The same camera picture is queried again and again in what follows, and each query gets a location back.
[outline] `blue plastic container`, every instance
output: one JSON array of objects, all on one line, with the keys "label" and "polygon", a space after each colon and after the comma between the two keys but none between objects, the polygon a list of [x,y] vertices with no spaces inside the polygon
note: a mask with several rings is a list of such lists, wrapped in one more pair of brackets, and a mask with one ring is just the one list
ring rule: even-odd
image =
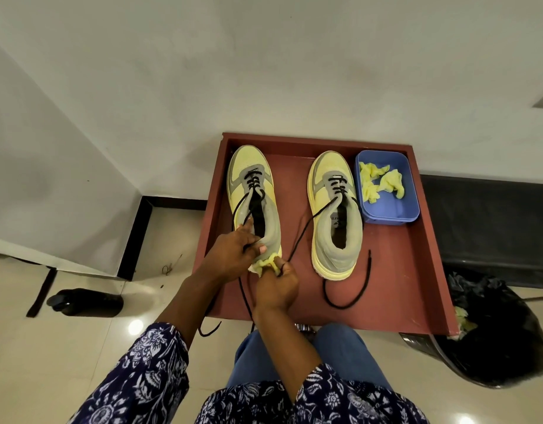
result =
[{"label": "blue plastic container", "polygon": [[[378,168],[389,165],[389,170],[398,170],[402,174],[405,195],[402,199],[395,197],[395,192],[379,192],[376,203],[364,202],[362,198],[362,182],[360,180],[360,162],[374,163]],[[381,177],[373,180],[379,184]],[[409,159],[402,153],[384,150],[363,150],[356,156],[354,165],[354,183],[360,202],[360,210],[366,223],[399,225],[415,221],[420,213],[417,192]]]}]

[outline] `yellow sneaker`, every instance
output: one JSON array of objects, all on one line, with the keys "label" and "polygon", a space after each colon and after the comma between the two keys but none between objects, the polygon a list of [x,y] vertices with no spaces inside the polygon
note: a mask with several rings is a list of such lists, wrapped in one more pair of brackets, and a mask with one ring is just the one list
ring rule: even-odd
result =
[{"label": "yellow sneaker", "polygon": [[312,261],[327,280],[350,276],[362,246],[362,218],[352,171],[344,157],[326,151],[314,161],[307,182],[314,217]]},{"label": "yellow sneaker", "polygon": [[259,149],[241,146],[234,152],[228,165],[226,189],[234,229],[251,215],[254,235],[261,237],[260,242],[268,247],[254,260],[250,270],[261,275],[262,267],[269,265],[277,271],[273,259],[282,255],[279,214],[270,166]]}]

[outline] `blue jeans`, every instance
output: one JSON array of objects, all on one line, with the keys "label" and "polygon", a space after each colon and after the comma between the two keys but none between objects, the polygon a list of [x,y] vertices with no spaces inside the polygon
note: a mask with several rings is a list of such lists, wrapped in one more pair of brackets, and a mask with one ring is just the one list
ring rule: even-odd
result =
[{"label": "blue jeans", "polygon": [[[327,324],[319,329],[313,345],[323,362],[328,363],[342,379],[372,382],[391,390],[364,341],[352,328],[338,323]],[[254,331],[236,351],[234,369],[226,386],[279,379],[260,332]]]}]

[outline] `brown wooden board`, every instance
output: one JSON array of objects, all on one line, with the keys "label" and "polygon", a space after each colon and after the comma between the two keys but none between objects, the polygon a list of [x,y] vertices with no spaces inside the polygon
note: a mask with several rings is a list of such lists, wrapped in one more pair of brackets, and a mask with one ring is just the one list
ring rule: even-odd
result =
[{"label": "brown wooden board", "polygon": [[[311,217],[306,182],[313,160],[324,151],[339,152],[350,167],[362,150],[398,151],[407,156],[413,173],[421,209],[419,218],[402,226],[366,224],[362,250],[352,275],[343,281],[327,283],[332,302],[344,305],[353,299],[364,283],[367,251],[371,249],[369,285],[352,308],[337,310],[324,301],[322,278],[313,270],[310,259],[313,229],[307,229],[292,259],[301,283],[298,298],[289,310],[295,322],[317,326],[340,322],[359,329],[418,334],[458,333],[417,162],[413,148],[407,145],[224,133],[204,214],[195,268],[216,237],[231,230],[232,211],[226,195],[225,174],[232,154],[245,144],[259,148],[271,167],[285,258]],[[250,304],[254,302],[257,279],[256,274],[242,277]],[[209,315],[250,320],[237,281],[221,289]]]}]

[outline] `trash bin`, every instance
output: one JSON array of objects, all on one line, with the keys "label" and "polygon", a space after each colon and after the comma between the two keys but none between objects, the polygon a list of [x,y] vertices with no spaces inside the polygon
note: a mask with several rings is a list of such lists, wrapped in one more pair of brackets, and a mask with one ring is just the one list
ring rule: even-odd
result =
[{"label": "trash bin", "polygon": [[471,328],[459,340],[402,333],[403,340],[483,387],[506,388],[543,375],[543,331],[527,304],[498,278],[444,269],[452,302],[467,313]]},{"label": "trash bin", "polygon": [[54,311],[78,317],[114,317],[124,306],[124,300],[119,294],[84,288],[60,290],[46,303]]}]

